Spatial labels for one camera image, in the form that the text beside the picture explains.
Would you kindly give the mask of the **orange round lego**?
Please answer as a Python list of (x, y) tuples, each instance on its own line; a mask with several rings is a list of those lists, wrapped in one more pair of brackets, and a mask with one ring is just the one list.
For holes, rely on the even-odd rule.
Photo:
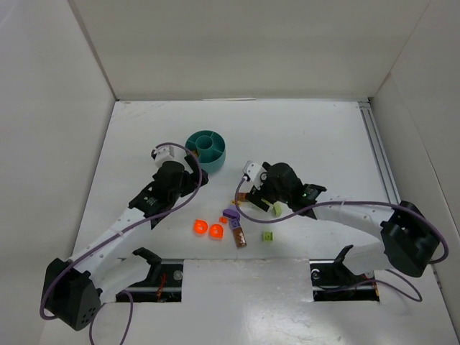
[(208, 223), (204, 220), (196, 219), (193, 225), (193, 232), (196, 236), (204, 236), (208, 231)]
[(224, 238), (224, 228), (221, 224), (213, 224), (209, 228), (209, 236), (212, 240), (221, 241)]

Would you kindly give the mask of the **brown printed lego tile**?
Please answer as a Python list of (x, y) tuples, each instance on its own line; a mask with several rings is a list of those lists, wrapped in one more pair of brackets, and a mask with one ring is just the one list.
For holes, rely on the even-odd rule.
[(234, 236), (234, 241), (238, 249), (241, 249), (247, 246), (247, 241), (246, 241), (242, 228), (233, 229), (232, 234)]

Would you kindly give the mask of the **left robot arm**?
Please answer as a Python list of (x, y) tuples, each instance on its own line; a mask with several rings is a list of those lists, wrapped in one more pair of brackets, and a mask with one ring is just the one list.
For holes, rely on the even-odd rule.
[(208, 182), (193, 154), (185, 162), (168, 160), (153, 180), (129, 202), (116, 222), (97, 240), (67, 260), (54, 259), (46, 269), (40, 315), (84, 329), (105, 303), (134, 283), (160, 271), (161, 258), (146, 248), (153, 228), (180, 209)]

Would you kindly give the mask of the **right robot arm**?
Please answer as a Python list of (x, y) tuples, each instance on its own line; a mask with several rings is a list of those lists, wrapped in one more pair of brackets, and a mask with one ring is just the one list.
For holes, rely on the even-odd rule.
[(243, 173), (252, 184), (247, 200), (263, 211), (280, 202), (293, 216), (342, 224), (376, 238), (373, 244), (349, 244), (341, 251), (337, 262), (353, 275), (393, 268), (420, 277), (443, 243), (433, 224), (413, 203), (352, 201), (321, 185), (302, 183), (284, 162), (271, 165), (249, 161)]

